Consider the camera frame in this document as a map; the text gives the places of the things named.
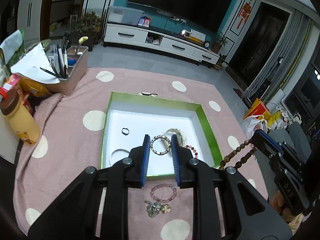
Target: drawer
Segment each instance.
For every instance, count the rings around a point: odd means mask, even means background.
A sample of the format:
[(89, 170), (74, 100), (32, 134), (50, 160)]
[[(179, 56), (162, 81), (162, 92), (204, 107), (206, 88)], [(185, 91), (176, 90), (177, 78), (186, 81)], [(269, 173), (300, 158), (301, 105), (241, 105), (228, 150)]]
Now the drawer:
[(201, 49), (196, 49), (193, 53), (193, 57), (198, 58), (199, 60), (210, 62), (212, 64), (216, 64), (219, 59), (217, 55), (211, 54)]
[(148, 31), (127, 28), (125, 26), (107, 26), (105, 42), (145, 43)]
[(174, 41), (168, 38), (162, 39), (160, 48), (171, 50), (174, 54), (182, 54), (188, 56), (192, 56), (196, 49), (193, 46), (189, 46), (182, 42)]

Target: black ring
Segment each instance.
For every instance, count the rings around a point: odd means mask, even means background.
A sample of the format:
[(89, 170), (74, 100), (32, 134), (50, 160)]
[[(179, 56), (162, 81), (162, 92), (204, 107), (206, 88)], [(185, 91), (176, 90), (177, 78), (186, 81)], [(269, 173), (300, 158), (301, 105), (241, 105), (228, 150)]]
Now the black ring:
[(129, 129), (128, 128), (122, 128), (121, 132), (122, 132), (123, 135), (128, 135), (129, 134)]

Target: metal bolt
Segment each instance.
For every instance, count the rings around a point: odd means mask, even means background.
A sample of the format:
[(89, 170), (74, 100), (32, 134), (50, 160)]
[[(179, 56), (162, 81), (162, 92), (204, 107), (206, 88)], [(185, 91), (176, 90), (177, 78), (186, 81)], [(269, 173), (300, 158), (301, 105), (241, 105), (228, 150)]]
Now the metal bolt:
[(88, 174), (94, 173), (95, 170), (96, 170), (95, 167), (92, 167), (92, 166), (89, 166), (89, 167), (85, 168), (85, 172), (88, 173)]
[(132, 163), (132, 159), (131, 159), (131, 158), (124, 158), (124, 159), (122, 160), (122, 162), (123, 162), (124, 164), (129, 165), (129, 164)]
[(228, 167), (227, 168), (227, 173), (229, 174), (235, 174), (236, 173), (236, 169), (234, 167)]
[(199, 160), (196, 159), (196, 158), (192, 158), (192, 159), (189, 160), (189, 163), (191, 165), (198, 165), (199, 164)]

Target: red hanging decoration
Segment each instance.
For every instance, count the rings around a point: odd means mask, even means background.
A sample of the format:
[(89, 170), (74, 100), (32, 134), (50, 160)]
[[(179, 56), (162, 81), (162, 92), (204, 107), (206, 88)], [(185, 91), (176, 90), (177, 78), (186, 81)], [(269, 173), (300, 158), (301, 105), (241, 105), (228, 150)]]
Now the red hanging decoration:
[(240, 20), (240, 22), (239, 22), (239, 24), (238, 24), (237, 29), (240, 28), (241, 23), (243, 22), (243, 20), (244, 20), (244, 23), (247, 22), (250, 13), (251, 13), (251, 5), (250, 5), (250, 2), (249, 2), (249, 3), (247, 2), (247, 3), (242, 7), (241, 11), (239, 12), (238, 17), (241, 17), (241, 20)]

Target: transparent plastic container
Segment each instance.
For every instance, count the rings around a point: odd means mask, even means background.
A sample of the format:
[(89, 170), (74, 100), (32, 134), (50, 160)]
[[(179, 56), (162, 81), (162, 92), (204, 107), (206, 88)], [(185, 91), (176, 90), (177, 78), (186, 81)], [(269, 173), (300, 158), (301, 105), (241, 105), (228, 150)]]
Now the transparent plastic container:
[(109, 6), (108, 22), (138, 25), (144, 11), (121, 6)]

